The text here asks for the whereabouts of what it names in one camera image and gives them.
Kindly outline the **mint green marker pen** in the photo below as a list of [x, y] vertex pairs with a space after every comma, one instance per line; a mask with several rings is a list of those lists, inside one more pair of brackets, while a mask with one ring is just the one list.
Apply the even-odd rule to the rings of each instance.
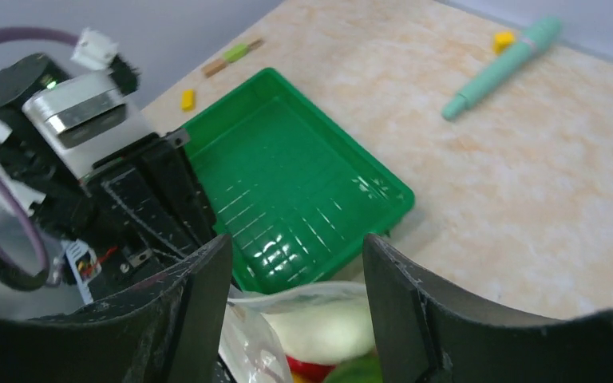
[[441, 110], [448, 121], [455, 120], [504, 84], [518, 69], [545, 53], [556, 41], [562, 22], [555, 17], [541, 18], [525, 29], [489, 66], [464, 85]]

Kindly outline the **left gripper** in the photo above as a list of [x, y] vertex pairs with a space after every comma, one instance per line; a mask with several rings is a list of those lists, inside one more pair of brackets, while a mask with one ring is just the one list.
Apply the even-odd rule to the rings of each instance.
[[34, 220], [92, 251], [69, 271], [93, 296], [109, 296], [200, 249], [216, 233], [209, 200], [188, 162], [185, 134], [150, 134], [76, 177], [61, 161], [31, 160]]

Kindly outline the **green plastic tray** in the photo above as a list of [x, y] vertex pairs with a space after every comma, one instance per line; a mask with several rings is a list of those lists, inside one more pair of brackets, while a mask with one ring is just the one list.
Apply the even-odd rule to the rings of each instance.
[[184, 125], [184, 149], [232, 237], [240, 289], [273, 294], [331, 278], [414, 193], [310, 99], [265, 68]]

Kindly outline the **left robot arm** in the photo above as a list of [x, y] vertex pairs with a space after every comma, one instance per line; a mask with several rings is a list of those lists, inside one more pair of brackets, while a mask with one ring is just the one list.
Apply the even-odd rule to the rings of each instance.
[[185, 155], [130, 100], [122, 57], [72, 77], [44, 53], [0, 71], [0, 203], [59, 255], [34, 274], [6, 259], [0, 282], [32, 291], [76, 284], [101, 298], [170, 267], [215, 236], [215, 215]]

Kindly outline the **yellow lego brick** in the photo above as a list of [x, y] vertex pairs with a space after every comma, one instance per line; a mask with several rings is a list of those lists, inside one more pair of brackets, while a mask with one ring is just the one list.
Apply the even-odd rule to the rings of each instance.
[[196, 91], [185, 89], [181, 94], [180, 109], [183, 112], [191, 112], [196, 108]]

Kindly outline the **red tomato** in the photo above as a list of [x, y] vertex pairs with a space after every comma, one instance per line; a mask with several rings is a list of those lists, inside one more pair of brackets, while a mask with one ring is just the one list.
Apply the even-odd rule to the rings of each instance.
[[299, 361], [287, 356], [294, 383], [321, 383], [335, 369], [335, 365], [320, 365]]

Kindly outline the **yellow cube near pen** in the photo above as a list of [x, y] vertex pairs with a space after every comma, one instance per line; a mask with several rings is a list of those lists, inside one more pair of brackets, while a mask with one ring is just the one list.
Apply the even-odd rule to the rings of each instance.
[[502, 54], [510, 45], [516, 42], [516, 35], [510, 30], [501, 31], [493, 36], [492, 51], [496, 55]]

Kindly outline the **wooden green block stick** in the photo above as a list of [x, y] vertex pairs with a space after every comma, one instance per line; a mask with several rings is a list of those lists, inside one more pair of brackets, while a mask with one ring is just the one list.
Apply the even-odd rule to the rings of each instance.
[[206, 78], [210, 78], [230, 64], [237, 62], [241, 58], [247, 56], [250, 52], [257, 50], [262, 46], [264, 40], [262, 38], [255, 39], [249, 43], [241, 43], [235, 45], [224, 52], [220, 57], [210, 61], [202, 68], [202, 73]]

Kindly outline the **orange green mango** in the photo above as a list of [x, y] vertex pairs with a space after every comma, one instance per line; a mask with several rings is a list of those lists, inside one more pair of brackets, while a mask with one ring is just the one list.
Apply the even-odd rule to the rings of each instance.
[[382, 369], [376, 355], [365, 355], [335, 367], [323, 383], [382, 383]]

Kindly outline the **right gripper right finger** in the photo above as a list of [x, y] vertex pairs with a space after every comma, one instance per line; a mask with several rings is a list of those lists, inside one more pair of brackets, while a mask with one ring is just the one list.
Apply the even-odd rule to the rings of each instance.
[[374, 234], [362, 258], [386, 382], [613, 382], [613, 309], [566, 320], [515, 310]]

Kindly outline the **clear dotted zip bag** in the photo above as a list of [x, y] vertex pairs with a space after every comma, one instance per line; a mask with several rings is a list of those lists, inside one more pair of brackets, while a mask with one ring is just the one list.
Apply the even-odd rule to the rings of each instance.
[[362, 283], [315, 282], [273, 294], [229, 288], [218, 353], [234, 382], [291, 382], [289, 357], [337, 365], [374, 346]]

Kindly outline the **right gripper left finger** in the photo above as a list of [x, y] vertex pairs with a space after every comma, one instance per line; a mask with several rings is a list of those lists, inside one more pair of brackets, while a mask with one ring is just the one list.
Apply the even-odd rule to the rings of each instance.
[[69, 315], [0, 318], [0, 382], [213, 382], [232, 242]]

